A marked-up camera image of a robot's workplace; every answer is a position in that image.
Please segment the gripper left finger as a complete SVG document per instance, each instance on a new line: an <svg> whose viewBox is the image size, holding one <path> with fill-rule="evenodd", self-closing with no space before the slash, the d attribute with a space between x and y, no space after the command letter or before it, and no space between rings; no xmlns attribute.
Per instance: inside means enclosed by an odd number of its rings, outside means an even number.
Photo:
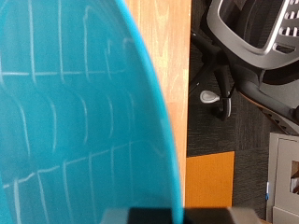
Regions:
<svg viewBox="0 0 299 224"><path fill-rule="evenodd" d="M113 208L103 214L101 224L172 224L169 208Z"/></svg>

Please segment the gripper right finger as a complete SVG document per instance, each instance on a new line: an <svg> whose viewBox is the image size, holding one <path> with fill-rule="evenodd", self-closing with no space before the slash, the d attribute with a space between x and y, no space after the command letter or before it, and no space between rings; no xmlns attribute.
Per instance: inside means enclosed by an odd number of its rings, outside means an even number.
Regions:
<svg viewBox="0 0 299 224"><path fill-rule="evenodd" d="M252 209L190 208L185 210L185 224L262 224Z"/></svg>

